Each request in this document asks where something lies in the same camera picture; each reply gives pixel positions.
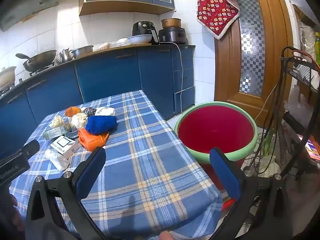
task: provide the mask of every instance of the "red wire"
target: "red wire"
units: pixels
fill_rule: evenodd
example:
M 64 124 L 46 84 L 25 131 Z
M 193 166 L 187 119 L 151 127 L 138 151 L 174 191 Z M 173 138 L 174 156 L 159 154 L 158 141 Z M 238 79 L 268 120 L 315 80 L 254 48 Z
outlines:
M 318 63 L 313 59 L 313 57 L 312 57 L 310 54 L 308 54 L 308 53 L 306 53 L 306 52 L 304 52 L 304 51 L 302 51 L 302 50 L 294 50 L 293 52 L 297 52 L 297 53 L 300 53 L 300 54 L 303 54 L 303 55 L 309 57 L 309 58 L 311 59 L 312 63 L 315 64 L 315 65 L 318 67 L 318 69 L 320 70 L 320 66 L 319 66 Z

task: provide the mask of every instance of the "red quilted cloth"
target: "red quilted cloth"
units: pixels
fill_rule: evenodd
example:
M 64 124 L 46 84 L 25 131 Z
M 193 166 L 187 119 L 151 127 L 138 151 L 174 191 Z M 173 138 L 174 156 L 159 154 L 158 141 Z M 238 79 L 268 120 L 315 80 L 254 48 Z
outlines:
M 239 14 L 237 0 L 198 0 L 198 21 L 218 40 Z

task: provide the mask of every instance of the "table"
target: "table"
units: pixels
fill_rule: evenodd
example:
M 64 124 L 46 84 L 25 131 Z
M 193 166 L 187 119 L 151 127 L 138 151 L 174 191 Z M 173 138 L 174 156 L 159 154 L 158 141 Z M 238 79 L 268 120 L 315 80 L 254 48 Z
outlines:
M 106 235 L 158 239 L 167 229 L 177 238 L 188 239 L 214 232 L 222 208 L 219 191 L 142 90 L 83 106 L 116 109 L 117 126 L 104 146 L 106 163 L 81 201 Z M 40 151 L 29 159 L 31 168 L 10 187 L 23 217 L 36 176 L 54 179 L 62 175 L 44 157 L 52 140 L 41 136 L 57 114 L 67 120 L 64 110 L 44 118 L 27 141 L 38 140 Z M 74 171 L 89 155 L 80 147 L 66 171 Z M 76 234 L 61 199 L 57 203 L 68 229 Z

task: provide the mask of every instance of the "small box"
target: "small box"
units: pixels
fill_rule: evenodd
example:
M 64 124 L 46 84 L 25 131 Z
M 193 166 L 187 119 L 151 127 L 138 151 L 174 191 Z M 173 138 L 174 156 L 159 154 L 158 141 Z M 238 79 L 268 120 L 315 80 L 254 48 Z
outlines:
M 60 136 L 50 145 L 67 159 L 80 147 L 76 141 L 65 136 Z
M 62 125 L 62 126 L 59 126 L 57 128 L 53 128 L 53 129 L 51 129 L 50 127 L 47 127 L 44 130 L 42 137 L 45 140 L 50 140 L 53 138 L 57 138 L 58 136 L 64 135 L 67 131 L 68 132 L 71 131 L 71 126 L 69 123 Z

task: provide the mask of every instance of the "hand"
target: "hand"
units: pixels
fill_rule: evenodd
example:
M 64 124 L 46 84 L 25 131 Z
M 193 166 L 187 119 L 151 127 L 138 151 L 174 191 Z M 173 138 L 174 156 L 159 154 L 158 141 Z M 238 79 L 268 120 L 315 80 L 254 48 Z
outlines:
M 168 231 L 163 231 L 159 236 L 159 240 L 174 240 L 174 239 Z

